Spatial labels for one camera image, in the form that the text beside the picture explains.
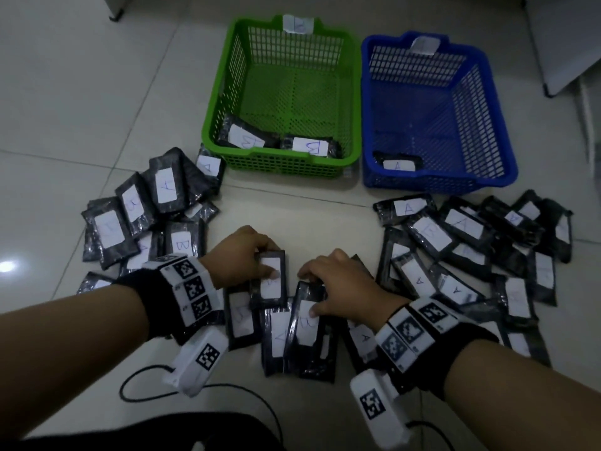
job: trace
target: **person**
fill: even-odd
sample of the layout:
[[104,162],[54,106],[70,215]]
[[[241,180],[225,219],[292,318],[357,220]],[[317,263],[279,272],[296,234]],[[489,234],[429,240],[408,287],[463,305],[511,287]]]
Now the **person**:
[[[214,287],[226,288],[273,277],[272,268],[257,263],[255,252],[277,249],[267,235],[246,226],[199,261]],[[315,304],[312,314],[364,323],[375,333],[399,307],[409,303],[382,290],[339,249],[308,261],[298,276],[322,280],[326,287],[327,300]],[[152,327],[147,313],[134,288],[115,284],[1,315],[0,440],[4,445],[47,446],[49,442],[43,438],[11,440],[24,437],[146,342]],[[468,343],[451,361],[442,383],[448,405],[491,451],[592,450],[600,446],[601,394],[498,343],[486,339]],[[205,417],[209,429],[222,430],[219,424],[224,417],[205,415],[213,415]],[[170,437],[179,434],[173,434],[174,430],[186,430],[174,429],[185,418],[175,415],[167,419]],[[147,422],[143,431],[136,425],[123,429],[119,440],[143,435],[151,437],[147,443],[152,444],[159,433],[158,420]],[[270,448],[267,444],[277,448],[277,441],[273,435],[269,438],[270,432],[262,424],[249,424],[253,433],[263,434],[263,449]],[[68,437],[62,437],[63,449],[83,448],[82,443],[106,445],[102,434],[94,435],[92,442],[81,441],[83,437],[90,438],[79,436],[77,446],[66,446]],[[181,449],[190,449],[197,438],[187,437],[187,447]],[[170,443],[170,449],[178,448],[174,439]]]

